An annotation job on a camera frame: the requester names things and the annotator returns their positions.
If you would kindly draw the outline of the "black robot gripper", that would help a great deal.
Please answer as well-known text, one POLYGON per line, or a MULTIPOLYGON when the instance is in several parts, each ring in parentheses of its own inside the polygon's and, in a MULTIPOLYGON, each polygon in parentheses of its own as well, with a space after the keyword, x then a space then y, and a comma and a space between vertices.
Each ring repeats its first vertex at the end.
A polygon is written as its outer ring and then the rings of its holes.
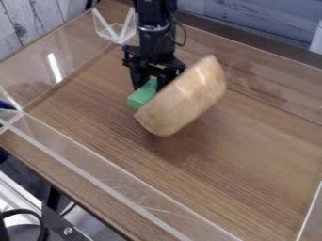
POLYGON ((126 44, 123 65, 130 69, 134 89, 139 89, 151 76, 158 77, 161 91, 185 70, 185 64, 176 57, 177 27, 162 31, 139 30, 139 45, 126 44))

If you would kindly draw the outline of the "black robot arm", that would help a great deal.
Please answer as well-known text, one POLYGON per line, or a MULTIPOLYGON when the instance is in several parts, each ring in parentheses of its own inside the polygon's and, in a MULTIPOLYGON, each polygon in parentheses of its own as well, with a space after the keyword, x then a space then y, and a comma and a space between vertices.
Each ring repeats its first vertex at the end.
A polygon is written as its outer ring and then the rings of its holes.
POLYGON ((177 46, 186 44, 177 41, 177 26, 184 26, 176 17, 178 0, 134 0, 134 7, 139 15, 139 46, 122 47, 123 65, 130 69, 134 89, 155 77, 162 90, 186 69, 176 57, 177 46))

